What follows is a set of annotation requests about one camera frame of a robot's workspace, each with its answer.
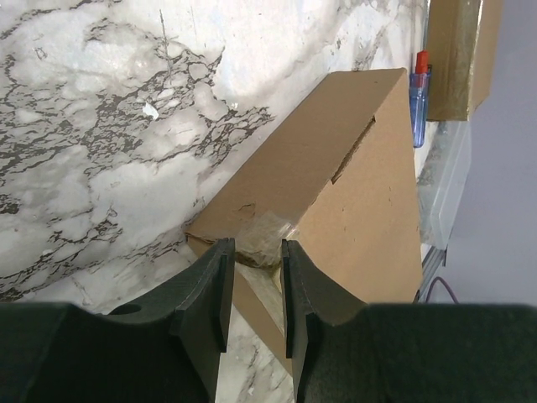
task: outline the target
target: gray marble veining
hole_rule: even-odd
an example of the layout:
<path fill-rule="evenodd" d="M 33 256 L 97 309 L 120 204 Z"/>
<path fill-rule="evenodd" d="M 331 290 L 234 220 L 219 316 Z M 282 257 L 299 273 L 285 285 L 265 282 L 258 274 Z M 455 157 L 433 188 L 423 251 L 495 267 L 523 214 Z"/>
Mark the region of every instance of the gray marble veining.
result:
<path fill-rule="evenodd" d="M 0 2 L 0 301 L 110 311 L 330 71 L 411 67 L 425 0 Z M 416 152 L 416 172 L 427 148 Z M 218 400 L 292 401 L 233 311 Z"/>

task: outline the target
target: white marble surface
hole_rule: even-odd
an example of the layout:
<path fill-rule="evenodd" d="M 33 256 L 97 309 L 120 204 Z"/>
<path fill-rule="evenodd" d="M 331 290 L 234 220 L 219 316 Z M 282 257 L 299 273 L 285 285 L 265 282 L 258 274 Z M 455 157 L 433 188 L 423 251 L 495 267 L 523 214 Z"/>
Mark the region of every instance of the white marble surface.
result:
<path fill-rule="evenodd" d="M 325 74 L 411 67 L 423 3 L 0 1 L 0 300 L 109 311 L 182 270 L 184 226 Z M 236 312 L 229 344 L 220 402 L 291 401 Z"/>

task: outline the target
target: torn cardboard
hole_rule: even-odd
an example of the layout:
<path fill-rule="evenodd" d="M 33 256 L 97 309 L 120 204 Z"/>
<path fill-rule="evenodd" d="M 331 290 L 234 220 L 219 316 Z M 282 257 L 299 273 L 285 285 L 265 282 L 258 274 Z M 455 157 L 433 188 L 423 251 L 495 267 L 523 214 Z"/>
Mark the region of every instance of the torn cardboard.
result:
<path fill-rule="evenodd" d="M 292 224 L 317 267 L 360 300 L 414 300 L 420 218 L 405 69 L 330 74 L 208 204 L 188 243 L 200 255 L 266 214 Z M 265 269 L 237 265 L 233 302 L 290 370 L 278 276 Z"/>
<path fill-rule="evenodd" d="M 429 120 L 468 120 L 490 94 L 503 0 L 432 0 Z"/>

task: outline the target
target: purple cable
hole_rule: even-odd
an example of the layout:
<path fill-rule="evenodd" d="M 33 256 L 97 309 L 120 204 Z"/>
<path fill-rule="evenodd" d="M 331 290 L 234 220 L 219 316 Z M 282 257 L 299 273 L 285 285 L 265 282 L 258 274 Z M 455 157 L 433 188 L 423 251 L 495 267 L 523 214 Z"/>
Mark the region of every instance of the purple cable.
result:
<path fill-rule="evenodd" d="M 442 285 L 446 288 L 447 292 L 449 293 L 451 299 L 453 300 L 453 302 L 455 302 L 456 304 L 459 303 L 459 301 L 457 300 L 456 296 L 455 296 L 455 293 L 453 292 L 453 290 L 451 289 L 451 287 L 447 284 L 447 282 L 442 279 L 440 276 L 436 276 L 431 282 L 430 282 L 430 285 L 429 285 L 429 290 L 427 291 L 427 297 L 425 298 L 425 304 L 427 302 L 429 302 L 429 299 L 430 299 L 430 296 L 432 294 L 432 291 L 433 291 L 433 288 L 435 287 L 435 284 L 436 284 L 436 281 L 439 281 L 440 283 L 442 283 Z"/>

